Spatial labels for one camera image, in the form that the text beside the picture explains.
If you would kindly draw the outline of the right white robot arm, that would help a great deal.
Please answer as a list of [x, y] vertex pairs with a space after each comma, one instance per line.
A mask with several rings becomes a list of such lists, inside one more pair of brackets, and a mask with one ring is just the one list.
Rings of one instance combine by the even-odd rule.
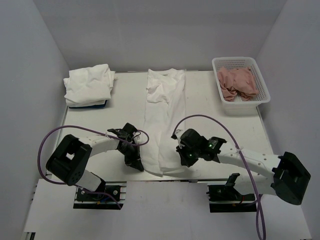
[[245, 148], [239, 150], [223, 138], [213, 136], [206, 139], [192, 128], [176, 130], [172, 139], [178, 142], [176, 151], [182, 166], [189, 168], [203, 159], [237, 166], [257, 174], [249, 177], [235, 172], [225, 184], [210, 185], [208, 193], [211, 201], [241, 201], [243, 196], [257, 191], [261, 195], [277, 196], [292, 205], [302, 204], [311, 175], [293, 153], [275, 155]]

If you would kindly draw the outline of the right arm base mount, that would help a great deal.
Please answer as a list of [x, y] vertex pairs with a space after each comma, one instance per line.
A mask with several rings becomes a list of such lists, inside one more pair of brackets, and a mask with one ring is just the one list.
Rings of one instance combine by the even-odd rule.
[[239, 173], [232, 173], [226, 183], [208, 185], [210, 213], [254, 213], [257, 200], [253, 193], [240, 194], [235, 188]]

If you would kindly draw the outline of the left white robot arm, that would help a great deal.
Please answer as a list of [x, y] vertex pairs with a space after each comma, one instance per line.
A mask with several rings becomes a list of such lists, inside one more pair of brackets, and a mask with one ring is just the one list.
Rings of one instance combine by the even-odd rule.
[[94, 199], [105, 196], [106, 182], [86, 170], [91, 157], [107, 151], [119, 151], [124, 156], [126, 166], [144, 171], [140, 155], [138, 136], [143, 132], [130, 123], [123, 128], [111, 128], [107, 132], [98, 132], [88, 128], [66, 125], [65, 128], [75, 128], [94, 133], [93, 136], [77, 138], [72, 134], [64, 136], [57, 148], [46, 162], [46, 170], [61, 180], [62, 185], [77, 186], [87, 191]]

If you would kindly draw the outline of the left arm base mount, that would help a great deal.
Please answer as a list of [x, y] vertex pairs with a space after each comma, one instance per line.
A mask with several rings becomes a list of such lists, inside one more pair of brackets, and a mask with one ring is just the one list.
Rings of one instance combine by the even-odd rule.
[[77, 188], [73, 208], [82, 210], [121, 210], [127, 192], [126, 182], [108, 182], [104, 193], [93, 194]]

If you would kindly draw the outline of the white printed t shirt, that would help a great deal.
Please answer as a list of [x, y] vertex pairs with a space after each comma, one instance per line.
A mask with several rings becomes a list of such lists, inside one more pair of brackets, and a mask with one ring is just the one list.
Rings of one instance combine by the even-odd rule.
[[171, 136], [186, 116], [186, 72], [181, 69], [148, 70], [142, 129], [149, 142], [140, 148], [144, 169], [156, 176], [177, 175], [185, 171], [176, 152], [178, 142]]

